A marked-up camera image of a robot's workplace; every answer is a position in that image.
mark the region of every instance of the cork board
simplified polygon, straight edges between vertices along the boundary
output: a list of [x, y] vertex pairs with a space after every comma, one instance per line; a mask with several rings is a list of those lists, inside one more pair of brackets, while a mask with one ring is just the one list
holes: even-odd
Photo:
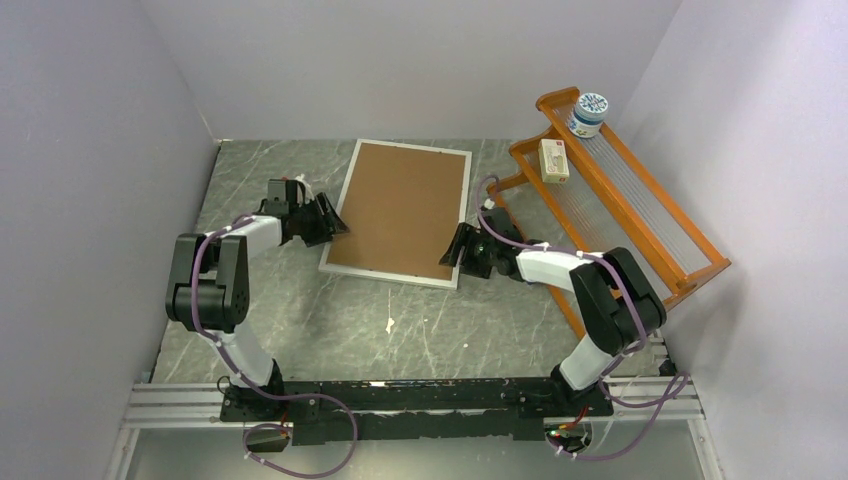
[[465, 221], [471, 152], [358, 140], [336, 211], [350, 227], [318, 269], [456, 289], [439, 265]]

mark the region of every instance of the brown cork surface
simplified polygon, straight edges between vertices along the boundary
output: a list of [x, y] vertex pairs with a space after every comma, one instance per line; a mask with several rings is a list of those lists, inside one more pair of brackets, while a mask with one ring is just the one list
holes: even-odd
[[328, 264], [450, 280], [439, 265], [459, 223], [465, 156], [362, 143]]

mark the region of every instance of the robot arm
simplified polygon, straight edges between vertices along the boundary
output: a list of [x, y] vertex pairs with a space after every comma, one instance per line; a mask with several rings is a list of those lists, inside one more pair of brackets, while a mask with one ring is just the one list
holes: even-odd
[[[258, 386], [282, 383], [279, 369], [268, 352], [259, 345], [249, 324], [243, 323], [250, 305], [248, 259], [285, 244], [299, 235], [307, 246], [330, 241], [345, 233], [347, 226], [322, 193], [306, 198], [303, 183], [296, 180], [270, 180], [268, 197], [253, 215], [242, 215], [215, 238], [200, 259], [200, 272], [215, 270], [214, 278], [201, 278], [197, 285], [197, 308], [201, 327], [213, 334], [204, 336], [213, 347], [223, 347], [241, 372]], [[191, 315], [191, 277], [200, 245], [213, 232], [183, 234], [177, 238], [165, 310], [171, 320], [196, 332]], [[232, 384], [249, 391], [241, 377]]]
[[[580, 396], [593, 388], [628, 346], [639, 340], [636, 319], [626, 308], [619, 285], [596, 261], [547, 251], [548, 244], [540, 241], [525, 241], [503, 208], [484, 210], [482, 219], [501, 237], [543, 249], [517, 248], [494, 238], [485, 229], [462, 223], [440, 263], [460, 265], [462, 273], [481, 278], [489, 278], [492, 268], [497, 268], [513, 280], [545, 283], [574, 293], [587, 335], [571, 355], [554, 367], [551, 376], [567, 397]], [[592, 257], [601, 257], [615, 269], [646, 333], [665, 323], [665, 307], [629, 251], [614, 248]]]

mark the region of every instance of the jar lid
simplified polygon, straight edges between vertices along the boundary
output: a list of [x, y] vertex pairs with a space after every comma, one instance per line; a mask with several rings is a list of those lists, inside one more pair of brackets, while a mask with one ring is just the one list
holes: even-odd
[[603, 120], [609, 110], [609, 102], [597, 93], [584, 93], [574, 105], [577, 114], [589, 120]]

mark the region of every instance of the gray marble surface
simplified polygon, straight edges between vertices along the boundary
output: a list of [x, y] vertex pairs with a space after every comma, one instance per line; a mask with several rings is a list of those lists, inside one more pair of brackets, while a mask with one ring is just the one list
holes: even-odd
[[[394, 140], [466, 150], [472, 191], [495, 173], [517, 171], [511, 140]], [[338, 201], [355, 140], [233, 141], [218, 155], [197, 231], [210, 231], [256, 209], [269, 178], [301, 173], [315, 192]], [[527, 185], [505, 194], [525, 233], [568, 245], [562, 229]], [[473, 201], [468, 219], [473, 219]], [[318, 271], [322, 248], [300, 240], [250, 260], [247, 320], [287, 379], [356, 380], [548, 375], [577, 338], [548, 290], [493, 275], [461, 276], [456, 291]], [[386, 332], [388, 318], [395, 324]], [[153, 381], [210, 382], [226, 375], [212, 349], [169, 322]], [[656, 375], [644, 351], [620, 376]]]

